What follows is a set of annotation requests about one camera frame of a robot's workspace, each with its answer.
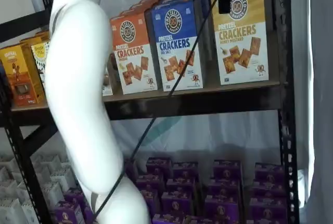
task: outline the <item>metal shelving unit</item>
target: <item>metal shelving unit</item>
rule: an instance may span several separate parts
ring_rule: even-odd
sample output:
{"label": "metal shelving unit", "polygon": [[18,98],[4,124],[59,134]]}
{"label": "metal shelving unit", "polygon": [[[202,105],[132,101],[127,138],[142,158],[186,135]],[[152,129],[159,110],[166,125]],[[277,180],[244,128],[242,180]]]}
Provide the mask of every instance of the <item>metal shelving unit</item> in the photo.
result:
{"label": "metal shelving unit", "polygon": [[[52,0],[43,0],[46,10],[0,24],[0,42],[48,25]],[[219,86],[217,74],[209,72],[201,90],[179,91],[171,98],[161,91],[105,97],[110,120],[277,110],[281,163],[285,169],[288,223],[299,224],[296,127],[290,0],[273,0],[275,36],[268,38],[270,80]],[[41,223],[51,223],[30,156],[57,132],[47,105],[12,107],[0,79],[0,127],[4,127],[29,195]],[[40,125],[27,138],[20,126]]]}

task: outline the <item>honey mustard crackers box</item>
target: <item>honey mustard crackers box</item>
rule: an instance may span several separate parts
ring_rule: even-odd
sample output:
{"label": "honey mustard crackers box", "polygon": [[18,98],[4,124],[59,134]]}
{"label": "honey mustard crackers box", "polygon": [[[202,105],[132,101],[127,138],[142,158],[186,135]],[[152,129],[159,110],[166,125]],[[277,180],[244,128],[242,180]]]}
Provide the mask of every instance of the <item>honey mustard crackers box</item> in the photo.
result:
{"label": "honey mustard crackers box", "polygon": [[213,8],[221,85],[268,80],[264,0],[230,0],[230,13]]}

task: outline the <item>black metal shelf frame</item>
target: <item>black metal shelf frame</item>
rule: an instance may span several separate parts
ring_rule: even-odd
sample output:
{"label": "black metal shelf frame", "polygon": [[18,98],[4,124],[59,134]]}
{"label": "black metal shelf frame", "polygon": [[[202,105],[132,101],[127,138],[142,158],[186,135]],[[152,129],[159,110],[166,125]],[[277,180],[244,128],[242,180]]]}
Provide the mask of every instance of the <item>black metal shelf frame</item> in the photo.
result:
{"label": "black metal shelf frame", "polygon": [[[0,24],[0,42],[47,25],[52,1],[43,0],[45,11]],[[280,157],[285,169],[288,192],[288,223],[299,224],[291,2],[290,0],[274,0],[274,4],[274,19],[276,19],[279,42],[280,85],[175,95],[170,99],[162,96],[106,102],[106,110],[110,120],[148,118],[153,113],[158,117],[167,117],[278,110]],[[5,128],[40,223],[51,223],[30,156],[57,132],[57,127],[48,108],[12,111],[10,99],[5,91],[4,83],[0,79],[0,127]],[[247,103],[241,102],[240,98],[247,98]],[[40,125],[40,127],[24,139],[19,126],[32,125]]]}

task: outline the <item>sea salt crackers box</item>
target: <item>sea salt crackers box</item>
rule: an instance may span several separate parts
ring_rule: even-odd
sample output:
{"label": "sea salt crackers box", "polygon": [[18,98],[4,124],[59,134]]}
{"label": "sea salt crackers box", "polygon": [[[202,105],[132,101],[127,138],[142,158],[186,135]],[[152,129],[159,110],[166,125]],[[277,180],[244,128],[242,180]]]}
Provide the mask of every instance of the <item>sea salt crackers box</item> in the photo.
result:
{"label": "sea salt crackers box", "polygon": [[149,11],[149,6],[139,6],[110,20],[124,94],[157,90],[161,83]]}
{"label": "sea salt crackers box", "polygon": [[230,0],[230,13],[213,8],[221,85],[268,80],[264,0]]}
{"label": "sea salt crackers box", "polygon": [[188,66],[176,90],[203,88],[204,58],[202,39],[190,56],[202,22],[201,0],[176,0],[152,10],[163,90],[170,91]]}

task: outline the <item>blue cracker box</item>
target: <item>blue cracker box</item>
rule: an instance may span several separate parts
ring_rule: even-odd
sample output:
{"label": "blue cracker box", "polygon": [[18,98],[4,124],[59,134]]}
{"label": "blue cracker box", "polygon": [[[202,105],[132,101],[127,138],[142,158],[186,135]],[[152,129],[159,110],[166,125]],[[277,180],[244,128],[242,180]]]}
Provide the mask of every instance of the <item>blue cracker box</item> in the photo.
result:
{"label": "blue cracker box", "polygon": [[152,224],[184,224],[184,222],[183,215],[175,214],[155,214],[152,219]]}
{"label": "blue cracker box", "polygon": [[256,163],[254,177],[257,180],[269,181],[272,183],[284,183],[285,173],[281,165]]}
{"label": "blue cracker box", "polygon": [[170,91],[179,78],[186,60],[188,66],[176,90],[201,89],[205,59],[203,35],[190,56],[202,22],[201,0],[176,0],[152,10],[163,90]]}
{"label": "blue cracker box", "polygon": [[192,193],[187,191],[167,191],[162,197],[163,211],[167,213],[177,213],[193,215],[194,207]]}
{"label": "blue cracker box", "polygon": [[254,180],[252,195],[254,197],[283,198],[286,197],[286,191],[282,184]]}
{"label": "blue cracker box", "polygon": [[163,175],[141,175],[136,179],[135,184],[139,190],[155,189],[160,195],[165,191]]}
{"label": "blue cracker box", "polygon": [[286,200],[252,197],[249,205],[249,219],[287,219]]}
{"label": "blue cracker box", "polygon": [[146,162],[147,172],[153,175],[164,176],[164,179],[172,178],[172,161],[169,157],[149,157]]}
{"label": "blue cracker box", "polygon": [[218,218],[223,220],[225,224],[240,222],[240,206],[237,197],[207,195],[204,209],[207,217]]}

